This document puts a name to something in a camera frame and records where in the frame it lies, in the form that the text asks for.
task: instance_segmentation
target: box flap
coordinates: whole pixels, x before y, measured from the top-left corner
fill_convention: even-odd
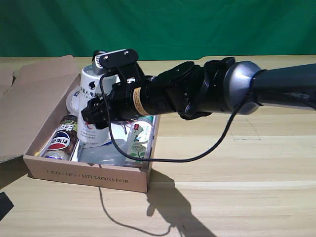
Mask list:
[[[13,69],[10,67],[0,68],[0,85],[9,85],[13,83]]]
[[[70,59],[72,61],[72,56],[62,57],[61,62],[70,65]],[[56,76],[57,73],[53,71],[59,71],[59,66],[62,67],[62,74],[67,74],[63,66],[56,62],[57,59],[51,61],[53,63],[49,63],[49,60],[45,62],[45,67],[50,67],[48,75]],[[20,73],[20,80],[14,83],[0,101],[0,160],[25,154],[55,108],[60,103],[65,105],[75,79],[79,84],[79,76],[73,73],[75,70],[71,67],[66,76],[41,80],[40,76],[47,78],[47,75],[39,72],[45,71],[45,67],[39,63],[38,68],[34,64],[24,69],[24,73]],[[62,115],[58,115],[53,117],[60,120]]]
[[[71,55],[67,55],[23,66],[14,85],[58,78],[76,73],[78,72],[74,58]]]
[[[13,83],[13,69],[9,67],[0,68],[0,100],[11,88]]]

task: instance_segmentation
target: can lid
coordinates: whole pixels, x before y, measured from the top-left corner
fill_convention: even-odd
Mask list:
[[[140,119],[146,119],[146,120],[149,120],[151,123],[153,122],[154,120],[154,116],[150,115],[150,116],[144,116],[144,117],[141,117]]]

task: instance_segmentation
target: black cable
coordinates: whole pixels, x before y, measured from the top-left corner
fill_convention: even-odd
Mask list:
[[[111,137],[111,141],[114,145],[114,147],[118,150],[119,153],[121,153],[123,156],[129,158],[129,159],[132,159],[132,160],[137,160],[137,161],[156,161],[156,162],[176,162],[176,163],[185,163],[185,162],[191,162],[191,161],[195,161],[195,160],[198,160],[198,159],[201,159],[202,157],[210,154],[213,150],[215,150],[220,144],[221,142],[224,140],[233,120],[234,120],[234,117],[236,116],[236,114],[239,112],[239,110],[243,107],[243,105],[247,102],[248,100],[248,95],[245,95],[244,99],[241,101],[241,103],[235,108],[235,110],[233,111],[233,113],[231,114],[230,118],[228,119],[227,121],[227,124],[225,126],[225,129],[221,135],[221,137],[218,139],[218,141],[210,148],[208,149],[207,151],[205,151],[204,153],[196,156],[196,157],[192,157],[192,158],[187,158],[187,159],[160,159],[160,158],[136,158],[136,157],[132,157],[128,154],[126,154],[116,143],[114,137],[113,137],[113,133],[112,133],[112,128],[111,128],[111,121],[110,121],[110,111],[109,111],[109,105],[108,105],[108,102],[106,100],[106,94],[104,93],[104,89],[103,89],[103,84],[102,84],[102,81],[103,81],[103,78],[105,77],[106,75],[103,75],[101,76],[100,78],[100,88],[101,88],[101,92],[102,92],[102,96],[103,96],[103,99],[104,99],[104,102],[105,102],[105,107],[107,109],[107,115],[108,115],[108,124],[109,124],[109,132],[110,132],[110,137]]]

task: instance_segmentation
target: white cylindrical container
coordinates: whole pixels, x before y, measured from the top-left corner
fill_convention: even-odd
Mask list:
[[[92,65],[83,68],[81,71],[77,136],[84,143],[104,143],[109,138],[108,128],[96,129],[93,124],[87,124],[83,121],[81,116],[81,111],[87,106],[89,100],[102,96],[99,84],[101,76],[94,74]],[[112,85],[116,81],[116,76],[103,78],[102,84],[106,94],[111,92]]]

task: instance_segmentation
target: wooden table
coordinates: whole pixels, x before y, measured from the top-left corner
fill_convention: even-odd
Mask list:
[[[207,57],[197,61],[202,64]],[[316,56],[237,57],[271,69]],[[42,58],[0,58],[19,69]],[[78,68],[89,58],[76,58]],[[140,62],[156,75],[180,61]],[[161,118],[156,158],[209,148],[228,115]],[[20,159],[0,165],[0,188],[15,207],[1,237],[315,237],[316,114],[264,107],[237,116],[223,144],[192,163],[154,163],[147,194],[36,180]]]

